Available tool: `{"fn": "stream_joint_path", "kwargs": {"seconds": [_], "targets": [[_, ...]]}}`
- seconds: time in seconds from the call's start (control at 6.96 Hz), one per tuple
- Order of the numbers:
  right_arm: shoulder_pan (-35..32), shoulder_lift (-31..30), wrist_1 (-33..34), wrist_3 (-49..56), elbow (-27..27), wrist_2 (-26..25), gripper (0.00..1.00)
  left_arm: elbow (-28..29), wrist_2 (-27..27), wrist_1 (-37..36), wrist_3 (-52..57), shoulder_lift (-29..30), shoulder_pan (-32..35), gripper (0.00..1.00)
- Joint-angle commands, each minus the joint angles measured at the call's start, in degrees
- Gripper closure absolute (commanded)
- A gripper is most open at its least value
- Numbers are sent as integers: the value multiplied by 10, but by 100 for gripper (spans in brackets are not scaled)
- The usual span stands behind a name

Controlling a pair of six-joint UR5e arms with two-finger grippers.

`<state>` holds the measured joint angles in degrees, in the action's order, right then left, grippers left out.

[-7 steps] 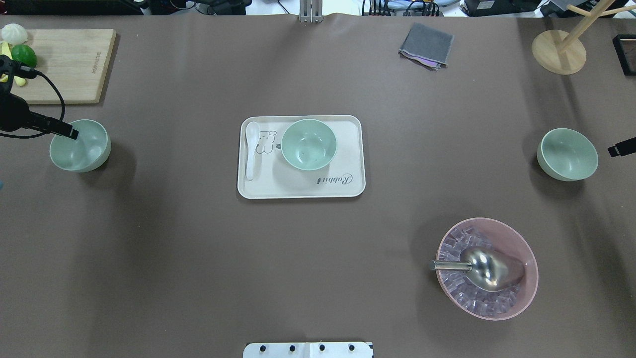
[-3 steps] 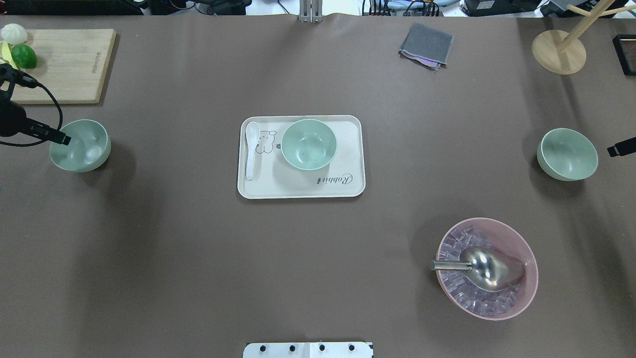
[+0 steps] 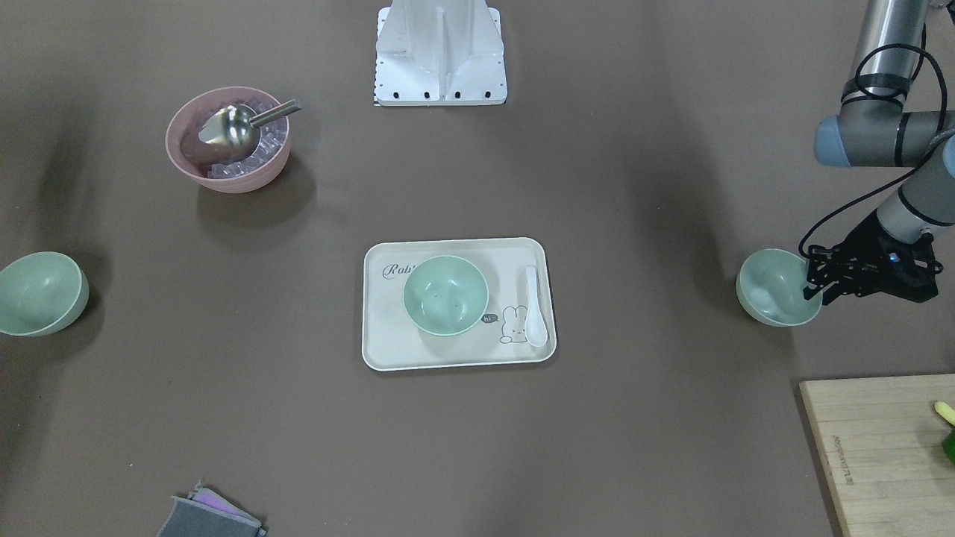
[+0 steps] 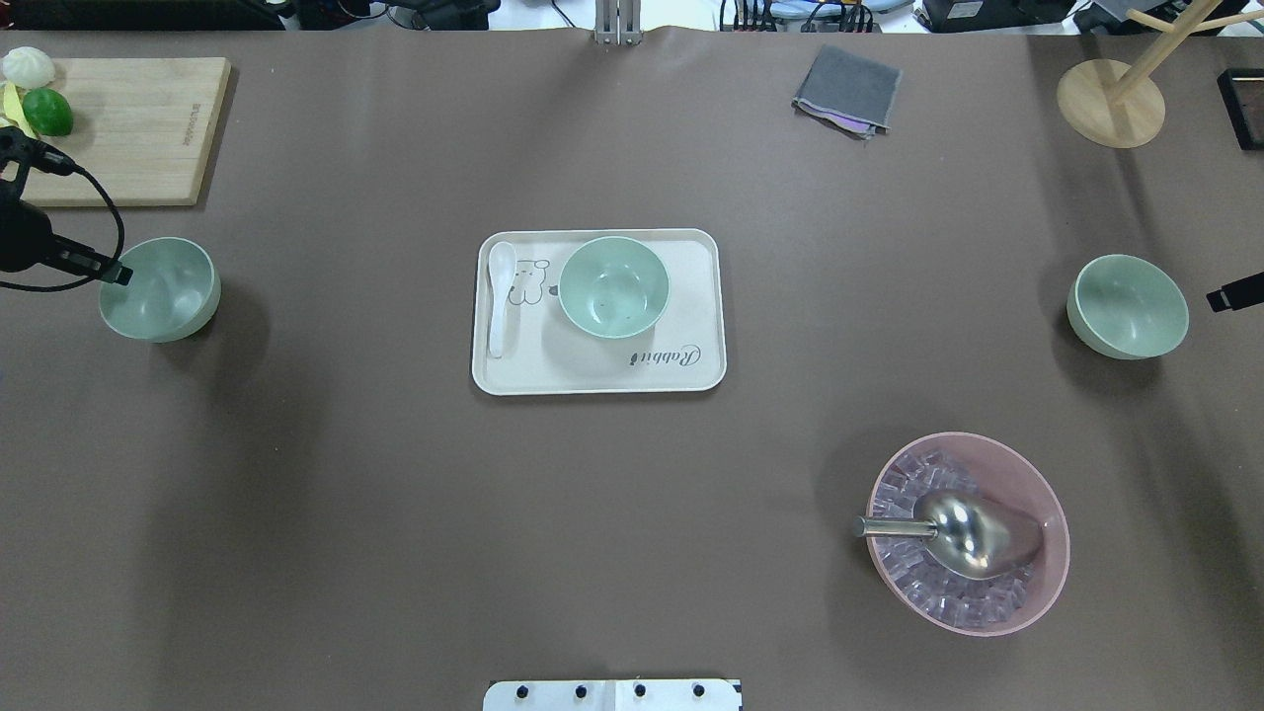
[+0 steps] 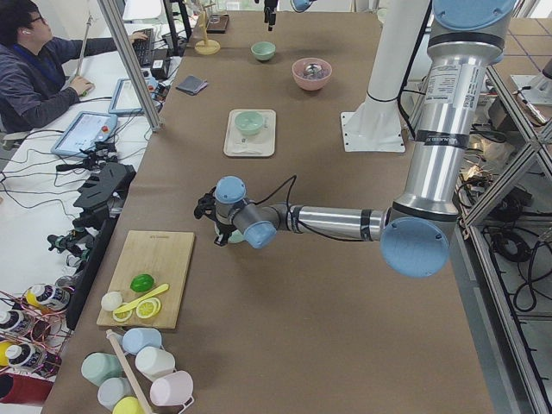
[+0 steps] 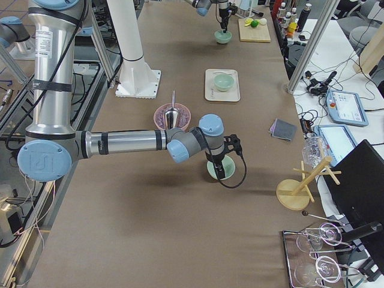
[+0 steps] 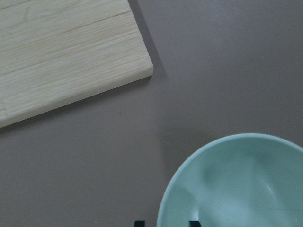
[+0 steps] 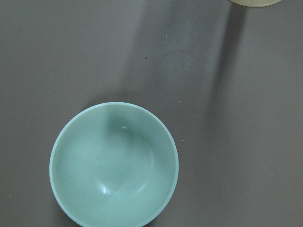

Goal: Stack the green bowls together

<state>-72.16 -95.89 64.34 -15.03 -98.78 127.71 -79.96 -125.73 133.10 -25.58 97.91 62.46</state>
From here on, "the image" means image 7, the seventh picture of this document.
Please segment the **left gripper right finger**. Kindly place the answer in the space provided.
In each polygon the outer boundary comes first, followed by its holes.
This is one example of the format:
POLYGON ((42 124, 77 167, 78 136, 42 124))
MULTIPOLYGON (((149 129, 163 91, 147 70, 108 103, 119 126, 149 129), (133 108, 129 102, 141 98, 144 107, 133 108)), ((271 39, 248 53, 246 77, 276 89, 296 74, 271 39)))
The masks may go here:
POLYGON ((201 227, 201 223, 199 221, 189 221, 189 227, 201 227))

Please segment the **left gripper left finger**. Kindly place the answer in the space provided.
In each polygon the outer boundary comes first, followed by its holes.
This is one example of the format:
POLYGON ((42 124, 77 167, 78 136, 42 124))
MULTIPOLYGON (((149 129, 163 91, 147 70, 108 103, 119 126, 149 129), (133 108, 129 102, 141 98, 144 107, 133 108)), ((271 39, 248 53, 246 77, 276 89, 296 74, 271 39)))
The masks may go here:
POLYGON ((134 227, 145 227, 145 221, 144 220, 137 220, 134 222, 134 227))

